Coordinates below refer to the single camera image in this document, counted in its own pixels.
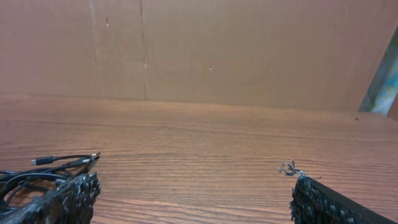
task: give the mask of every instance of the black wire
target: black wire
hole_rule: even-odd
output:
[[[71,156],[58,156],[58,159],[72,159],[72,158],[91,158],[91,155],[71,155]]]
[[[96,161],[100,158],[100,154],[95,155],[72,155],[72,156],[61,156],[56,157],[59,159],[72,159],[80,158],[77,161],[68,162],[58,167],[43,167],[31,170],[25,170],[22,172],[13,172],[8,170],[0,170],[0,185],[3,185],[0,191],[0,217],[6,213],[12,212],[17,207],[10,207],[9,204],[12,198],[23,188],[38,190],[42,192],[49,191],[48,188],[32,185],[35,180],[49,180],[55,181],[57,179],[67,180],[68,178],[74,178],[80,174],[85,174],[90,171]],[[82,167],[75,175],[73,175],[69,168]]]
[[[73,174],[70,171],[67,170],[59,170],[58,172],[64,172],[66,174],[68,174],[68,177],[73,177]]]
[[[13,174],[15,172],[13,171],[8,171],[8,170],[0,170],[0,174]]]

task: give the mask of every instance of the wood grain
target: wood grain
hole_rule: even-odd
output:
[[[0,96],[1,169],[102,153],[93,223],[291,223],[291,159],[398,221],[397,136],[367,113]]]

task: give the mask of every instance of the usb connector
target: usb connector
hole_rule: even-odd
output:
[[[44,165],[44,164],[50,164],[53,163],[54,161],[59,160],[58,157],[53,157],[53,156],[46,156],[46,157],[40,157],[37,159],[32,160],[32,165]]]

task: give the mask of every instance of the cardboard wall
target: cardboard wall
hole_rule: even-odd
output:
[[[398,1],[0,1],[0,92],[356,111]]]

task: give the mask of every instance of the black object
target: black object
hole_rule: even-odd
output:
[[[84,189],[91,191],[92,185],[97,186],[98,185],[98,179],[96,178],[96,174],[94,176],[87,176],[87,175],[82,175],[82,174],[87,174],[90,169],[95,165],[95,163],[98,161],[100,158],[100,153],[93,154],[93,155],[72,155],[72,156],[62,156],[62,157],[53,157],[53,156],[47,156],[47,157],[41,157],[36,160],[32,161],[33,165],[42,165],[42,164],[49,164],[52,163],[53,161],[57,161],[60,159],[71,159],[71,158],[79,158],[75,161],[67,162],[61,166],[58,167],[44,167],[44,168],[38,168],[38,169],[32,169],[32,170],[27,170],[27,171],[22,171],[22,172],[13,172],[13,171],[8,171],[8,170],[0,170],[0,174],[4,174],[0,176],[0,186],[1,186],[1,191],[0,191],[0,220],[5,219],[9,215],[14,216],[15,213],[20,214],[20,210],[26,210],[26,207],[30,207],[32,204],[35,206],[42,206],[44,210],[42,210],[39,214],[48,213],[52,212],[52,206],[56,206],[55,204],[51,205],[52,203],[59,203],[59,202],[51,202],[51,200],[58,200],[58,199],[67,199],[67,203],[71,202],[73,203],[74,200],[77,200],[77,202],[80,201],[79,198],[87,198],[87,195],[80,195],[81,193],[87,193],[84,191]],[[72,174],[70,171],[67,169],[69,168],[75,168],[75,167],[82,167],[80,170],[76,172],[76,174]],[[56,181],[58,185],[62,182],[65,182],[66,186],[61,185],[60,187],[57,188],[57,190],[61,190],[60,192],[54,193],[51,190],[39,186],[37,184],[34,184],[36,180],[49,180],[49,181]],[[73,184],[78,183],[81,185],[80,189],[74,188]],[[9,203],[13,196],[15,196],[18,191],[22,190],[23,188],[31,189],[31,190],[39,190],[43,192],[47,192],[42,198],[40,199],[34,199],[30,204],[18,209],[17,207],[10,207]],[[99,194],[98,191],[94,191],[93,193],[90,193],[90,197],[88,201],[84,201],[87,205],[94,203],[92,198],[96,197]],[[65,204],[63,205],[64,209],[68,209],[69,206],[72,206],[75,208],[75,205],[68,205]]]
[[[17,223],[90,223],[93,205],[101,188],[96,173],[68,179],[56,189],[31,203],[9,212],[0,219],[2,224]]]
[[[397,224],[300,173],[290,203],[294,223]]]

